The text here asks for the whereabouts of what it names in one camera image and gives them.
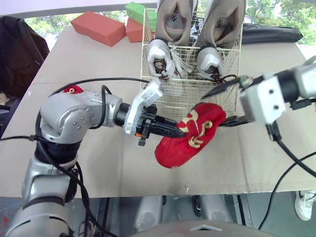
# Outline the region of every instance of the red foam block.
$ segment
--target red foam block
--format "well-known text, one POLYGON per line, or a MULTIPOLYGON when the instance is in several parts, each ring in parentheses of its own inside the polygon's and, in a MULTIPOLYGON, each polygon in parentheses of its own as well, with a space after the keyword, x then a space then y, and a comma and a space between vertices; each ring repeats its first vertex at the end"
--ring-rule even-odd
POLYGON ((129 18, 127 20, 126 34, 131 43, 143 40, 143 25, 129 18))
POLYGON ((113 46, 126 36, 125 25, 122 22, 87 11, 71 21, 75 31, 85 36, 113 46))

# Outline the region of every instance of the tree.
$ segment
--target tree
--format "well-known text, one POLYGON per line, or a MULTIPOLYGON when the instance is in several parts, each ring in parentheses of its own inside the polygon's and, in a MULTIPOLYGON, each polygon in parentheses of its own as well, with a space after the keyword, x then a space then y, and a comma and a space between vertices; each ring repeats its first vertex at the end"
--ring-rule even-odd
POLYGON ((298 43, 316 44, 316 5, 300 0, 249 0, 246 14, 259 25, 292 27, 304 36, 298 43))
MULTIPOLYGON (((103 11, 98 12, 100 15, 110 17, 112 19, 124 22, 127 18, 126 11, 103 11)), ((48 35, 59 37, 65 26, 69 26, 71 21, 82 13, 65 14, 56 16, 41 16, 27 18, 25 22, 43 38, 48 35)))

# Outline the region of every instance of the beige sneaker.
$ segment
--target beige sneaker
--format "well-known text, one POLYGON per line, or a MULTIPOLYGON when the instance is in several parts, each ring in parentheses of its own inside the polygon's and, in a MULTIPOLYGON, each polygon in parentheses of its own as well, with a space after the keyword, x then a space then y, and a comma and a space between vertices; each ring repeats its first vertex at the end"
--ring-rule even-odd
POLYGON ((205 22, 196 47, 212 45, 232 48, 239 37, 246 0, 211 0, 206 6, 205 22))
POLYGON ((198 0, 160 0, 156 38, 175 45, 189 45, 191 20, 198 0))

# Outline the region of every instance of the dark jacket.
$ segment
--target dark jacket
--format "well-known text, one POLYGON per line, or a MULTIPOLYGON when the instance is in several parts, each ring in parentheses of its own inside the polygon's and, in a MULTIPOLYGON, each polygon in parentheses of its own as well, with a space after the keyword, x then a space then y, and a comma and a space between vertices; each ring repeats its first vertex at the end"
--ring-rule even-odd
POLYGON ((0 91, 22 97, 49 49, 46 41, 23 19, 0 18, 0 91))

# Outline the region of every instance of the red sock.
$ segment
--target red sock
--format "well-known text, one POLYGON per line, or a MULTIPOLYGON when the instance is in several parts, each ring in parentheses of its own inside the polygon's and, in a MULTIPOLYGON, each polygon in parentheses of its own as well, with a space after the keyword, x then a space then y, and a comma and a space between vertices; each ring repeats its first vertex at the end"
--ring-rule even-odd
POLYGON ((186 137, 164 137, 156 147, 155 156, 166 168, 176 168, 199 153, 215 135, 226 118, 223 109, 212 103, 201 103, 184 118, 177 127, 187 133, 186 137))

